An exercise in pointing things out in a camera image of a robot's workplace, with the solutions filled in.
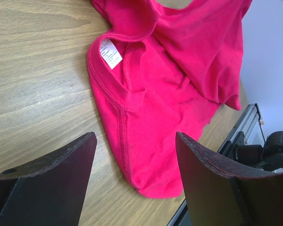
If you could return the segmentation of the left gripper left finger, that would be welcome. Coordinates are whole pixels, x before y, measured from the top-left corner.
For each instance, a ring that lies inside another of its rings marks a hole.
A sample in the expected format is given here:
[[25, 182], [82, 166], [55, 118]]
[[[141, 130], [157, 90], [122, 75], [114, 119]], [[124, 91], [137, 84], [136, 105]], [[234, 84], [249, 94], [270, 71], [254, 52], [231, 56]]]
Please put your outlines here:
[[0, 226], [78, 225], [96, 146], [89, 132], [0, 173]]

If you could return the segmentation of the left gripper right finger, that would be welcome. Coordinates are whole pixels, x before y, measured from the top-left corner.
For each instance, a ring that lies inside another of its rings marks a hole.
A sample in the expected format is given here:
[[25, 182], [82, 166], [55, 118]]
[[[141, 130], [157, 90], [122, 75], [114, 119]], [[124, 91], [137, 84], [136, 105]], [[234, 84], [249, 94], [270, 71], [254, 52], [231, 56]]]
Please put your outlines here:
[[283, 226], [283, 169], [269, 172], [176, 134], [176, 153], [194, 226]]

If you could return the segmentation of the red t shirt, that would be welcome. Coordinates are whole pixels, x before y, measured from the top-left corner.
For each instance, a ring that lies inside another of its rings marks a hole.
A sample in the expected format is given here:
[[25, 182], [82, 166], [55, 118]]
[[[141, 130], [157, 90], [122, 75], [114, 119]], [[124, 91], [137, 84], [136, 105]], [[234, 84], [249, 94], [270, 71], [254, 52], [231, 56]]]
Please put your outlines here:
[[201, 137], [221, 105], [240, 110], [249, 0], [93, 0], [111, 28], [91, 44], [91, 89], [112, 154], [142, 196], [180, 196], [175, 135]]

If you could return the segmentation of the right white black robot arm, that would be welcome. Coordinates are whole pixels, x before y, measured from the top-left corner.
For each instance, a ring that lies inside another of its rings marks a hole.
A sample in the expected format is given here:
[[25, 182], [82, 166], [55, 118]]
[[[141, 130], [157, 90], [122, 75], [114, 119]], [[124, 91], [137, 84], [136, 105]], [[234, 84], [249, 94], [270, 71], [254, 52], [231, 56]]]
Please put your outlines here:
[[272, 133], [264, 145], [237, 145], [233, 160], [269, 172], [283, 169], [283, 131]]

